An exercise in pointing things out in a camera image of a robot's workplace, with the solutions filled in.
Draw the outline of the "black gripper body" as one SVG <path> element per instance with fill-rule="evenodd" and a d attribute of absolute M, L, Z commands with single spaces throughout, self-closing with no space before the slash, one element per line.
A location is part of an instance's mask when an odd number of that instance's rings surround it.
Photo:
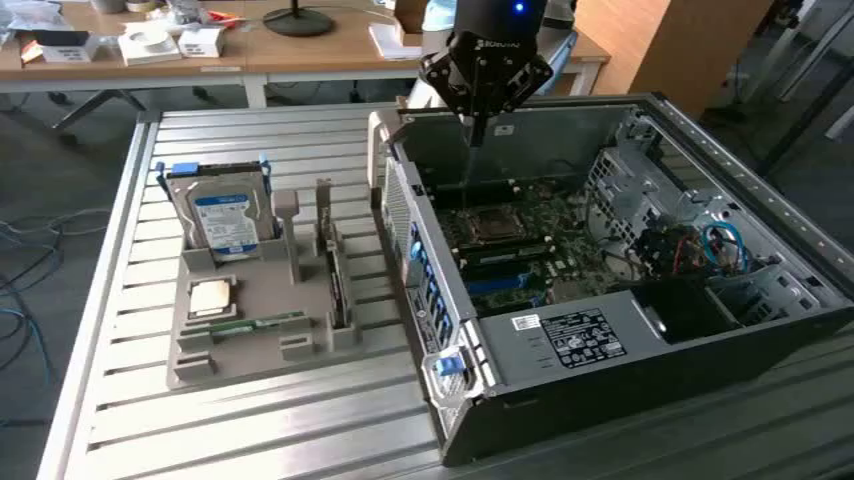
<path fill-rule="evenodd" d="M 540 2 L 456 2 L 448 53 L 460 71 L 518 70 L 536 56 Z"/>

